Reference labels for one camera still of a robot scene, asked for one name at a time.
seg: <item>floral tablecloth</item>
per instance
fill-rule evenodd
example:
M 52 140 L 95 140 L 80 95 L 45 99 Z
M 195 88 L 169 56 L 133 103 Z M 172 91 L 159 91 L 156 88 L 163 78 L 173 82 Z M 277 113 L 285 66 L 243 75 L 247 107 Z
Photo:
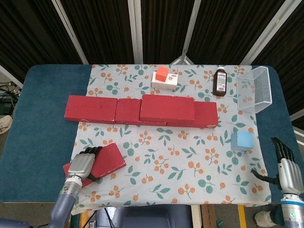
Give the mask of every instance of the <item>floral tablecloth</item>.
M 82 188 L 72 214 L 105 206 L 152 204 L 270 203 L 269 185 L 251 169 L 267 173 L 257 135 L 256 115 L 237 109 L 236 76 L 251 66 L 225 66 L 227 94 L 212 95 L 216 65 L 169 65 L 179 75 L 175 91 L 151 88 L 157 65 L 92 65 L 87 96 L 141 98 L 143 94 L 194 97 L 218 107 L 215 129 L 83 123 L 72 158 L 88 146 L 116 142 L 126 167 Z M 254 148 L 233 151 L 234 131 L 254 134 Z

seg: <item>orange block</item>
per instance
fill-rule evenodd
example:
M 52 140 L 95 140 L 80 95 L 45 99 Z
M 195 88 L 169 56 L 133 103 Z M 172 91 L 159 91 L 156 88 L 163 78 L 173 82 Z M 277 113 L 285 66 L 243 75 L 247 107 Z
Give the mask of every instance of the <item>orange block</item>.
M 166 78 L 167 78 L 167 75 L 169 73 L 169 69 L 166 68 L 166 67 L 158 67 L 157 71 L 156 71 L 156 77 L 155 79 L 156 80 L 159 80 L 159 81 L 162 81 L 162 82 L 165 82 L 166 81 Z

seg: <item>light blue block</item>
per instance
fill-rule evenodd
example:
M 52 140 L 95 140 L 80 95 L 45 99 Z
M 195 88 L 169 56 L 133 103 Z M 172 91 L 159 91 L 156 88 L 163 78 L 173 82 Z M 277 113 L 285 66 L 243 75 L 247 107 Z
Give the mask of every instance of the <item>light blue block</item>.
M 253 134 L 249 132 L 237 131 L 231 135 L 231 149 L 247 151 L 253 148 Z

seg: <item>shoe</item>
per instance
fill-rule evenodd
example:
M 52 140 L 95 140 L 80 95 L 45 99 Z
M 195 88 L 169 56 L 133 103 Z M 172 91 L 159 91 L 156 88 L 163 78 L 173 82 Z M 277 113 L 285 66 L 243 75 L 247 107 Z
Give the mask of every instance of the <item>shoe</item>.
M 270 218 L 270 211 L 261 211 L 255 214 L 254 219 L 259 227 L 273 227 L 276 225 Z
M 6 115 L 0 119 L 0 134 L 7 132 L 10 129 L 13 119 L 10 115 Z

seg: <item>robotic arm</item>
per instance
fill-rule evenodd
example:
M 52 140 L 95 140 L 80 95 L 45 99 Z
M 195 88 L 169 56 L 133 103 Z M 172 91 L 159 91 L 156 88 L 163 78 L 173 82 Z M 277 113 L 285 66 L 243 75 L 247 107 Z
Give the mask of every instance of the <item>robotic arm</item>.
M 81 180 L 89 178 L 96 181 L 90 172 L 95 161 L 95 157 L 102 147 L 88 147 L 85 151 L 77 154 L 68 170 L 66 179 L 60 194 L 51 211 L 51 222 L 44 227 L 63 228 L 73 209 L 76 197 L 82 187 Z M 0 218 L 0 228 L 32 228 L 27 222 L 15 221 Z
M 303 178 L 299 166 L 291 149 L 277 138 L 271 138 L 275 145 L 278 162 L 278 174 L 276 178 L 262 176 L 257 171 L 252 173 L 262 181 L 278 185 L 284 194 L 281 199 L 285 227 L 304 227 L 304 201 L 299 197 L 304 192 Z

